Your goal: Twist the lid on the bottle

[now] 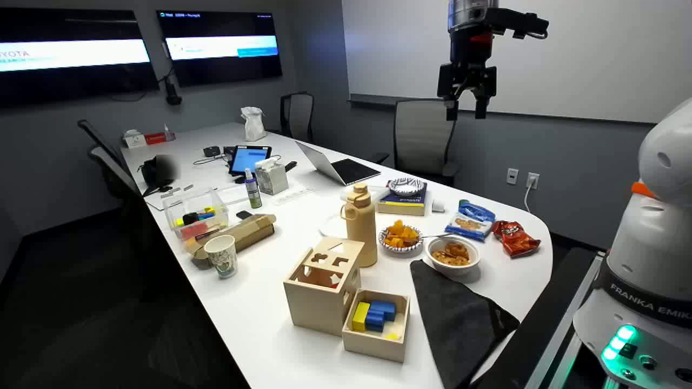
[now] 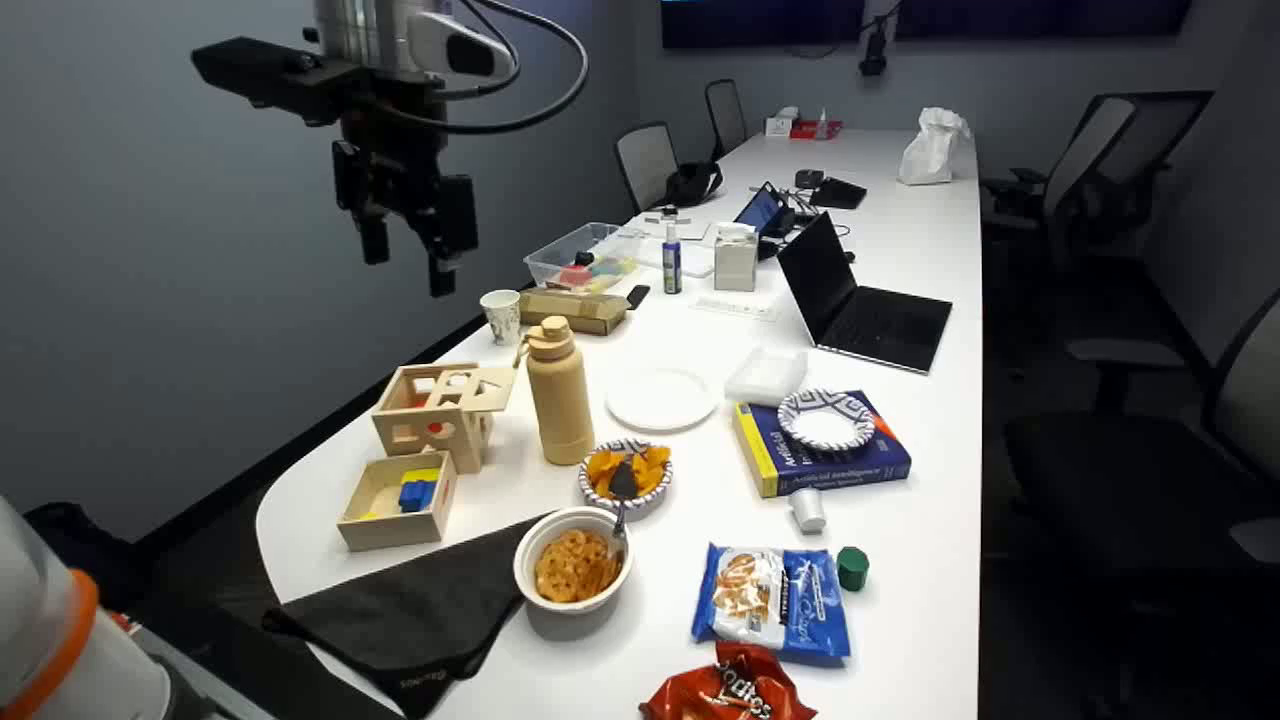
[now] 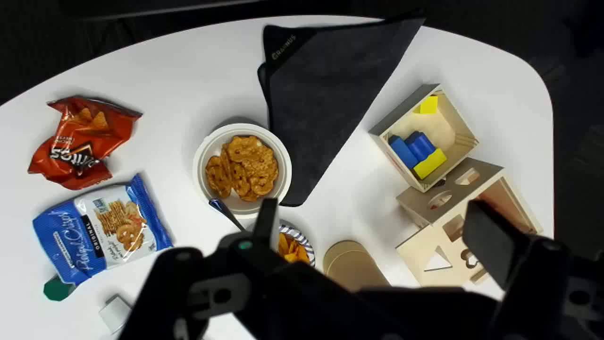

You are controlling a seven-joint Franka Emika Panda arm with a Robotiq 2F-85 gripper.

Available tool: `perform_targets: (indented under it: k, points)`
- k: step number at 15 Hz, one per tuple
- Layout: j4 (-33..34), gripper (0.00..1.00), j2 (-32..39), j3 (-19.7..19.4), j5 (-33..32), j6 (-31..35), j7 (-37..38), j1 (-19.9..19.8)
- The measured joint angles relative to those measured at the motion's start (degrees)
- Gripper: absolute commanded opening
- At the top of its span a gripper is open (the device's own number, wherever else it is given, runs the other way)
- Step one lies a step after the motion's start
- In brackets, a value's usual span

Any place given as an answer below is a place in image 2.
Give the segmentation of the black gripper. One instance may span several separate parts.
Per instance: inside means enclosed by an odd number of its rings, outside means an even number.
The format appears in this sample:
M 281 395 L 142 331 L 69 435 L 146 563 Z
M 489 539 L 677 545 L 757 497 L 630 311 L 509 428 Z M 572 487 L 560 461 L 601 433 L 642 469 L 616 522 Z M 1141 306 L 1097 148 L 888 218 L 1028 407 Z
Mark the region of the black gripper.
M 435 92 L 252 37 L 204 45 L 193 65 L 204 84 L 252 107 L 291 111 L 307 127 L 336 123 L 333 194 L 361 234 L 365 265 L 387 265 L 387 221 L 400 218 L 429 250 L 429 293 L 456 293 L 452 257 L 471 251 L 481 234 L 471 179 L 435 164 Z

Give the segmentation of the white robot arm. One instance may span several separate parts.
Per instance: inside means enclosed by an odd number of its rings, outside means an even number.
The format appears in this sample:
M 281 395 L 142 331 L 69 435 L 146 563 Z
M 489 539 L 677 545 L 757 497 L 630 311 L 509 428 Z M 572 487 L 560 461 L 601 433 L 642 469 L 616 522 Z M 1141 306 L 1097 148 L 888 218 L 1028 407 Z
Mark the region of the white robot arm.
M 452 0 L 313 0 L 313 50 L 252 37 L 193 52 L 204 84 L 252 107 L 336 123 L 333 195 L 361 234 L 367 265 L 387 260 L 387 221 L 425 243 L 429 293 L 452 296 L 452 260 L 481 243 L 467 177 L 440 172 L 449 106 L 505 87 L 516 52 L 495 28 L 452 18 Z

